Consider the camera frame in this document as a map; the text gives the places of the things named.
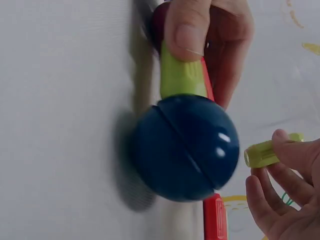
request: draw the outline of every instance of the fingernail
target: fingernail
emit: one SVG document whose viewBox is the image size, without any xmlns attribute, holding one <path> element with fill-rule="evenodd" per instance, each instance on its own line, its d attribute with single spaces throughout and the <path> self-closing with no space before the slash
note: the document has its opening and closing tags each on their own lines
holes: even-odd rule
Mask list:
<svg viewBox="0 0 320 240">
<path fill-rule="evenodd" d="M 276 130 L 272 136 L 272 139 L 279 143 L 283 143 L 290 140 L 289 135 L 282 129 Z"/>
<path fill-rule="evenodd" d="M 180 48 L 200 56 L 204 55 L 204 33 L 192 25 L 180 25 L 176 31 L 175 41 Z"/>
</svg>

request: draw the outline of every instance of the hand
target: hand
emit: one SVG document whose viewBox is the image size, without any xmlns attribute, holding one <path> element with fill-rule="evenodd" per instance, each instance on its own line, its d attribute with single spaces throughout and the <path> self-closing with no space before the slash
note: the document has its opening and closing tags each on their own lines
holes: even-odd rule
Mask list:
<svg viewBox="0 0 320 240">
<path fill-rule="evenodd" d="M 215 101 L 227 108 L 253 34 L 246 0 L 173 0 L 164 38 L 181 61 L 196 61 L 204 55 Z"/>
<path fill-rule="evenodd" d="M 253 169 L 246 180 L 253 218 L 269 240 L 320 239 L 320 139 L 292 142 L 283 130 L 277 130 L 272 142 L 280 163 Z M 267 171 L 301 210 L 281 200 Z"/>
</svg>

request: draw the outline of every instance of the white surface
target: white surface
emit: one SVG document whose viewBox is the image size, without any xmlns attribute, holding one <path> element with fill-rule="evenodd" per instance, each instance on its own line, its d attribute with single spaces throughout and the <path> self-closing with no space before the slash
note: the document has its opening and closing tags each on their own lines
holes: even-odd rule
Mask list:
<svg viewBox="0 0 320 240">
<path fill-rule="evenodd" d="M 242 150 L 279 127 L 320 135 L 320 56 L 301 46 L 320 44 L 320 4 L 291 1 L 302 29 L 282 1 L 250 1 L 255 40 L 228 110 Z M 159 97 L 132 1 L 2 0 L 0 16 L 0 239 L 201 240 L 200 203 L 155 198 L 123 164 L 123 135 Z M 248 174 L 241 157 L 223 195 L 245 194 Z M 263 237 L 247 213 L 230 213 L 230 240 Z"/>
</svg>

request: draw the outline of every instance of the blue ball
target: blue ball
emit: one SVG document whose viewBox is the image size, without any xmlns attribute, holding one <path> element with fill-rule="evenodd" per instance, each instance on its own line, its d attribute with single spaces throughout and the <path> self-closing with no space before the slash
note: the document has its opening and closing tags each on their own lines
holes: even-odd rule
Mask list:
<svg viewBox="0 0 320 240">
<path fill-rule="evenodd" d="M 197 95 L 175 95 L 159 101 L 138 121 L 131 158 L 158 195 L 176 202 L 199 201 L 233 175 L 239 140 L 216 103 Z"/>
</svg>

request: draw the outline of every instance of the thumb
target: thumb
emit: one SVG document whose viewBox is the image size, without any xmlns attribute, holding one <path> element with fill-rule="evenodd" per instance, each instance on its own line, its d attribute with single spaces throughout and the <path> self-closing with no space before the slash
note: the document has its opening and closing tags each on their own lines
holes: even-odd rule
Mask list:
<svg viewBox="0 0 320 240">
<path fill-rule="evenodd" d="M 210 24 L 211 0 L 173 0 L 164 27 L 164 39 L 177 59 L 193 62 L 204 55 Z"/>
<path fill-rule="evenodd" d="M 315 162 L 320 163 L 320 139 L 309 142 L 294 142 L 281 129 L 272 136 L 273 150 L 287 167 L 312 176 Z"/>
</svg>

